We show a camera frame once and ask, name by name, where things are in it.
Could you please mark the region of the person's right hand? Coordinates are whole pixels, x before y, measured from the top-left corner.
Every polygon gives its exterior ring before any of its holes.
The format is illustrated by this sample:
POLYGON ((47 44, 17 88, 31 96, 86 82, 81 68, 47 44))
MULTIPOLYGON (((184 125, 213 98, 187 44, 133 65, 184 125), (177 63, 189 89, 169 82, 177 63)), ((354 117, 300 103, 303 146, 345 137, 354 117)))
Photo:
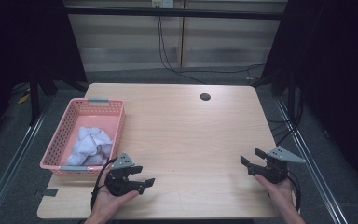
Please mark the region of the person's right hand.
POLYGON ((278 184, 270 183, 262 175, 255 175, 255 179, 268 191, 269 197, 272 200, 273 205, 280 212, 287 212, 289 210, 296 211, 292 196, 293 187, 288 179, 285 179, 278 184))

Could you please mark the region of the white wall outlet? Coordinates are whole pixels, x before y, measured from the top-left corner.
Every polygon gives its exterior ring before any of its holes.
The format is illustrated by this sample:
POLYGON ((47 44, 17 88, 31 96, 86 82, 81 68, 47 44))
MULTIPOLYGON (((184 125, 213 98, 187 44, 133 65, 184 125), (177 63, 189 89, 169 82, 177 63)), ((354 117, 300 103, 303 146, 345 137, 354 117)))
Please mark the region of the white wall outlet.
POLYGON ((174 8, 173 0, 151 0, 152 8, 174 8))

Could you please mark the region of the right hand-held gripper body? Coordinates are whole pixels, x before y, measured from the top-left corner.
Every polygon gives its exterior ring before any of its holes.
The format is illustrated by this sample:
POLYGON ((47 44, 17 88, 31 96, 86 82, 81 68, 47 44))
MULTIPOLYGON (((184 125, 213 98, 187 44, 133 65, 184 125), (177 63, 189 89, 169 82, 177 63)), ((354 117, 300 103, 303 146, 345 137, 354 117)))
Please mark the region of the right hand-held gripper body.
POLYGON ((249 175, 262 175, 273 184, 281 183, 288 175, 288 163, 305 163, 306 161, 283 147, 275 147, 267 153, 265 166, 250 163, 247 166, 249 175))

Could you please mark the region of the white printed cloth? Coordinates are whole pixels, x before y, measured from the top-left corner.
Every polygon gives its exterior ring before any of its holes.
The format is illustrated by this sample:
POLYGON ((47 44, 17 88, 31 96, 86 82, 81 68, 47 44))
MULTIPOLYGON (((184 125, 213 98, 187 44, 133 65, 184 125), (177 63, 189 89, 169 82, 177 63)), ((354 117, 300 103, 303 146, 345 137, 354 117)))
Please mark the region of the white printed cloth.
POLYGON ((102 129, 80 127, 75 144, 66 160, 69 166, 99 166, 110 157, 114 141, 102 129))

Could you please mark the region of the metal floor rail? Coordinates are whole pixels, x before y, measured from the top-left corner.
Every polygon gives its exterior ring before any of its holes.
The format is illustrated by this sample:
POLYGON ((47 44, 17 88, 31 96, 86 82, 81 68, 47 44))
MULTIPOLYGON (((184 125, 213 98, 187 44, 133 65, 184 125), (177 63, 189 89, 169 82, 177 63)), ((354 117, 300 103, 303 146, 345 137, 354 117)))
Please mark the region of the metal floor rail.
POLYGON ((292 138, 296 144, 296 148, 298 149, 299 154, 305 160, 312 181, 315 184, 319 194, 321 195, 324 205, 330 217, 333 219, 333 222, 335 224, 350 224, 346 219, 335 195, 333 194, 333 191, 328 187, 326 180, 322 175, 315 159, 313 158, 313 155, 311 154, 310 149, 306 144, 300 130, 292 121, 289 120, 288 106, 281 98, 275 98, 274 101, 279 108, 281 116, 287 123, 288 130, 292 135, 292 138))
POLYGON ((42 104, 41 110, 37 112, 36 118, 29 122, 26 133, 16 147, 10 161, 8 161, 5 166, 0 165, 0 168, 3 168, 3 173, 0 175, 0 206, 12 185, 15 175, 20 169, 29 148, 37 136, 53 101, 53 96, 48 96, 46 98, 46 101, 42 104))

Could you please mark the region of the black curtain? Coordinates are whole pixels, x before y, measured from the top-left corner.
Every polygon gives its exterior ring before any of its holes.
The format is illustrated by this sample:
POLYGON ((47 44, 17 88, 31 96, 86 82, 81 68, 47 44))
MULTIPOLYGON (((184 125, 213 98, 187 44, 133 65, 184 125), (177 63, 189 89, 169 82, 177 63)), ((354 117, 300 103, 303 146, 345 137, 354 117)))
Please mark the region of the black curtain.
POLYGON ((358 172, 358 0, 287 0, 262 74, 293 79, 358 172))
POLYGON ((85 91, 86 74, 63 0, 0 0, 0 118, 12 88, 30 85, 54 95, 55 82, 85 91))

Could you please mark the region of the black horizontal bar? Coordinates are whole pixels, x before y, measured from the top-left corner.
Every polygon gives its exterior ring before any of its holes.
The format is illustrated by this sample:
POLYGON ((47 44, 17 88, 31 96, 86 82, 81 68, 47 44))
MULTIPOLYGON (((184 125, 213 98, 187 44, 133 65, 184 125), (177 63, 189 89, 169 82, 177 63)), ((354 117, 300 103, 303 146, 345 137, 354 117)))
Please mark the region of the black horizontal bar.
POLYGON ((160 16, 160 17, 190 17, 190 18, 222 18, 249 20, 283 20, 284 13, 252 12, 252 11, 223 11, 201 9, 175 8, 144 8, 144 7, 66 7, 68 14, 86 15, 119 15, 119 16, 160 16))

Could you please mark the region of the black stand leg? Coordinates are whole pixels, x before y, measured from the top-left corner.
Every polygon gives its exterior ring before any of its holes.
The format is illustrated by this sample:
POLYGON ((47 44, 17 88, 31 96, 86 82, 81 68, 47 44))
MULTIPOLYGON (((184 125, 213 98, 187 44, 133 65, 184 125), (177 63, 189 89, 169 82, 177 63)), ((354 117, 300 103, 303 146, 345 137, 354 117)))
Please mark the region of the black stand leg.
POLYGON ((33 126, 40 115, 38 82, 35 75, 35 71, 32 71, 30 75, 30 96, 31 96, 31 110, 32 110, 30 125, 33 126))

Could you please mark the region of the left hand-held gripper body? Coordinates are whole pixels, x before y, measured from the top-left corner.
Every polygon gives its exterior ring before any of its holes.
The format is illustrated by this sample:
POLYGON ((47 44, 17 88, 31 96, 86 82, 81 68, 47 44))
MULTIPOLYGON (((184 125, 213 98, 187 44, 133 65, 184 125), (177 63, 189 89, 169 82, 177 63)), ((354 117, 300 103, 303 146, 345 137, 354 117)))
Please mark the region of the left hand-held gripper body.
POLYGON ((126 152, 107 163, 108 174, 104 180, 104 185, 112 195, 122 196, 133 190, 137 190, 139 194, 144 193, 143 181, 129 180, 133 166, 137 165, 126 152))

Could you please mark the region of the person's left hand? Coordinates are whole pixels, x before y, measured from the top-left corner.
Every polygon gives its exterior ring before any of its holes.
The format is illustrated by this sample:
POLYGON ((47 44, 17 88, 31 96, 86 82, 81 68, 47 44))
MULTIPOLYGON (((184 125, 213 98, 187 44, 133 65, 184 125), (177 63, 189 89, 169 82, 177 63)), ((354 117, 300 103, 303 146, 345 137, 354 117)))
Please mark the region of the person's left hand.
POLYGON ((112 218, 122 205, 138 195, 139 192, 133 190, 122 196, 114 196, 109 192, 106 186, 98 187, 98 193, 90 215, 112 218))

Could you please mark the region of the pink plastic basket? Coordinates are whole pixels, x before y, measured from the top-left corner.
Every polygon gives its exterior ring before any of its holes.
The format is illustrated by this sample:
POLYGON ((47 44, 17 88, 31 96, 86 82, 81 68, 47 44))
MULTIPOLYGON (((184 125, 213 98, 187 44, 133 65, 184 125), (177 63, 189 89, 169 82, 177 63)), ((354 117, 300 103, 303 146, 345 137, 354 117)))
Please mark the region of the pink plastic basket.
POLYGON ((67 166, 67 158, 81 127, 99 128, 113 141, 110 159, 118 152, 124 127, 124 102, 115 99, 74 98, 66 107, 53 134, 40 167, 55 175, 97 175, 102 166, 67 166))

